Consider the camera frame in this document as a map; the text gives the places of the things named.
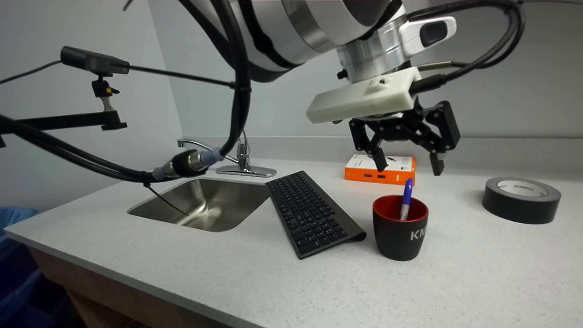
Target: faucet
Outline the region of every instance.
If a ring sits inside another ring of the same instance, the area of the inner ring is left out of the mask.
[[[179,147],[185,147],[187,144],[196,144],[199,147],[212,149],[210,146],[207,146],[196,138],[179,138]],[[218,169],[218,173],[221,173],[221,175],[250,175],[250,177],[263,177],[263,178],[278,175],[278,171],[272,167],[252,166],[250,153],[252,153],[250,140],[248,140],[248,135],[243,131],[239,137],[239,142],[238,142],[238,158],[234,158],[230,155],[225,157],[230,162],[234,162],[236,166],[223,166]]]

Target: black keyboard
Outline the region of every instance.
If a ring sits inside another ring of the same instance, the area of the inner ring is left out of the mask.
[[[270,180],[267,186],[299,259],[367,237],[307,171]]]

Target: marker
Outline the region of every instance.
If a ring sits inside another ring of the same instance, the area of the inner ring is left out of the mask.
[[[412,204],[412,195],[414,195],[414,178],[409,178],[405,182],[405,189],[403,189],[402,220],[407,220],[407,217],[409,217],[409,208]]]

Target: cardboard box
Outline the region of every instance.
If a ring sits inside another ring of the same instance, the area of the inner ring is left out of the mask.
[[[345,178],[405,186],[409,178],[416,178],[416,158],[387,155],[387,169],[378,171],[369,155],[354,155],[345,167]]]

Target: tape roll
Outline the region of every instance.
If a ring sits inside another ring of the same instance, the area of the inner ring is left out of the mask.
[[[562,193],[544,182],[520,177],[494,177],[487,182],[483,206],[504,219],[545,224],[555,219]]]

